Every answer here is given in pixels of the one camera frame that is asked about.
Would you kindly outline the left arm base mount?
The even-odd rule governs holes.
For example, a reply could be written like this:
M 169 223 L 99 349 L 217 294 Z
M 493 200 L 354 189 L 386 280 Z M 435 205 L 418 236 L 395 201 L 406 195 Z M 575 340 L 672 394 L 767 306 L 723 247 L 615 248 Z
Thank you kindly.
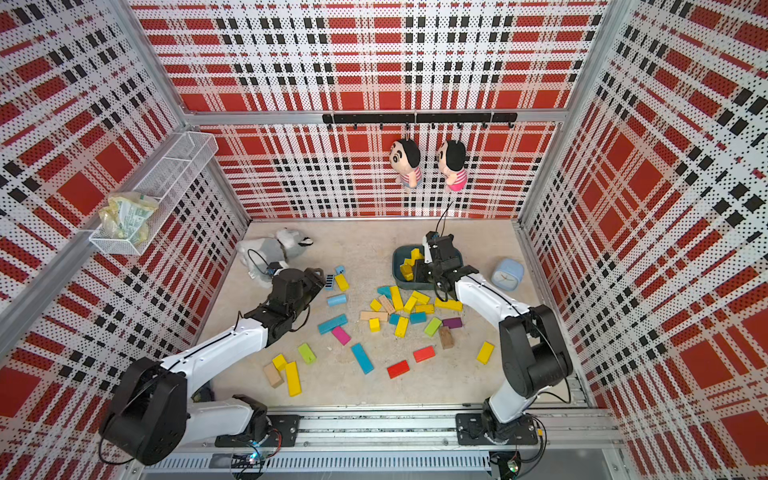
M 227 447 L 293 447 L 296 443 L 300 415 L 266 414 L 252 421 L 243 433 L 218 436 L 214 445 Z

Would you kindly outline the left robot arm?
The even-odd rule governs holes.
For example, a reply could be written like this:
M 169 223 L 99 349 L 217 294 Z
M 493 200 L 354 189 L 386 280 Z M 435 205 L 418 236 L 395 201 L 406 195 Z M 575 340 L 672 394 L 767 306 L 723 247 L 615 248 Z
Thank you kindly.
M 239 446 L 271 434 L 267 407 L 248 396 L 196 402 L 194 395 L 240 360 L 296 331 L 295 321 L 323 290 L 320 269 L 282 268 L 266 300 L 229 329 L 161 361 L 144 357 L 124 372 L 99 428 L 108 441 L 145 466 L 183 444 L 221 438 Z

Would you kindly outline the yellow angled block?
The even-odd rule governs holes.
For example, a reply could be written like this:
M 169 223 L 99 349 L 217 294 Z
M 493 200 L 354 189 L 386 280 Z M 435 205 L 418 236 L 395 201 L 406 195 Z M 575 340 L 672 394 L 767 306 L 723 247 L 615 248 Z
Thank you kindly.
M 397 286 L 392 286 L 390 288 L 390 296 L 391 296 L 391 301 L 395 310 L 402 311 L 404 309 L 404 303 L 402 300 L 400 289 Z

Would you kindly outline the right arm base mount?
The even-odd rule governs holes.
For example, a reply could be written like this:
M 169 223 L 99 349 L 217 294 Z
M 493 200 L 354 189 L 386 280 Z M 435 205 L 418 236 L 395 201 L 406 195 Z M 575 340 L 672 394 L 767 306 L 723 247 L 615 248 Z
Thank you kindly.
M 490 411 L 457 414 L 455 420 L 457 440 L 462 446 L 538 444 L 537 426 L 529 414 L 507 423 L 498 422 Z

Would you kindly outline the yellow bar block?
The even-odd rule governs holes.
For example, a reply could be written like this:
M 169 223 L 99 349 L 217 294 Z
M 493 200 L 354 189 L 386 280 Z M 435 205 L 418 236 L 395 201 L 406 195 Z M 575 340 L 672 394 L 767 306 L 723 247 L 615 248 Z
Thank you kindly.
M 340 291 L 346 292 L 350 288 L 349 283 L 347 282 L 347 280 L 346 280 L 346 278 L 345 278 L 345 276 L 343 274 L 337 274 L 334 277 L 334 280 L 335 280 L 335 282 L 336 282 L 336 284 L 337 284 L 337 286 L 338 286 Z

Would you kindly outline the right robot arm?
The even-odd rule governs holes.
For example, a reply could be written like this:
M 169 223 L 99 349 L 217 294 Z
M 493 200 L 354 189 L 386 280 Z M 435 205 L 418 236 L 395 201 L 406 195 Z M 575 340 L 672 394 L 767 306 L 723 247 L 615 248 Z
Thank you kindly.
M 479 271 L 465 265 L 453 236 L 429 231 L 422 240 L 430 282 L 446 300 L 480 314 L 499 333 L 505 380 L 486 401 L 486 416 L 497 425 L 523 417 L 545 389 L 573 373 L 573 362 L 554 312 L 512 299 Z

